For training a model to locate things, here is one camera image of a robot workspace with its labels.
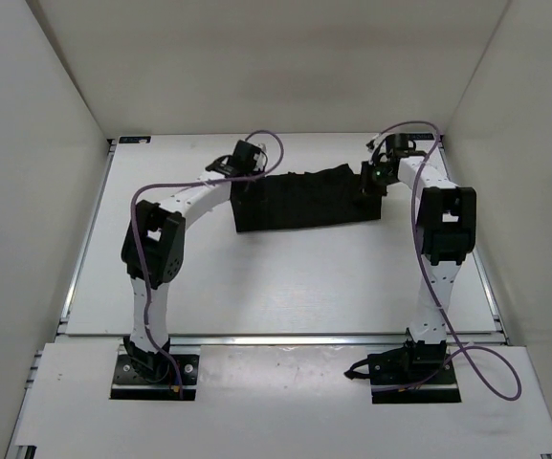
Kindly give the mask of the black pleated skirt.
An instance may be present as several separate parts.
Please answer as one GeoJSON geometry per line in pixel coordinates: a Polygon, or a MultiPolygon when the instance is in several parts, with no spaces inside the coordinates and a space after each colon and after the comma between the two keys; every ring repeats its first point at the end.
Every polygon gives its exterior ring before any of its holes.
{"type": "Polygon", "coordinates": [[[270,175],[232,186],[239,233],[303,230],[379,220],[386,187],[348,164],[318,172],[270,175]]]}

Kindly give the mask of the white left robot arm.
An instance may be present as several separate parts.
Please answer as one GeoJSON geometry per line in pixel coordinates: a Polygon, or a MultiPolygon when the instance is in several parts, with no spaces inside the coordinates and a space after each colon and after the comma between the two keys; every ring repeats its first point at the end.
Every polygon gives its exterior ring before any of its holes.
{"type": "Polygon", "coordinates": [[[212,161],[193,182],[171,185],[176,192],[160,201],[133,196],[130,223],[121,249],[133,290],[133,325],[123,345],[135,371],[149,383],[184,385],[180,364],[170,353],[166,326],[169,284],[184,261],[186,232],[214,208],[228,202],[234,182],[247,182],[266,171],[265,147],[241,140],[230,155],[212,161]]]}

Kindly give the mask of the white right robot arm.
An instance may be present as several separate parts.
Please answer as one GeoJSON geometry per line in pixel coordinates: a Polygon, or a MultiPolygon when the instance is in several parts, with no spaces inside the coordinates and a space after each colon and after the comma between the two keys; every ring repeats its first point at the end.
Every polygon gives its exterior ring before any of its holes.
{"type": "Polygon", "coordinates": [[[422,280],[406,342],[390,355],[399,359],[403,379],[419,383],[446,358],[453,283],[475,247],[476,193],[418,156],[362,163],[363,192],[384,195],[398,183],[411,190],[412,236],[422,280]]]}

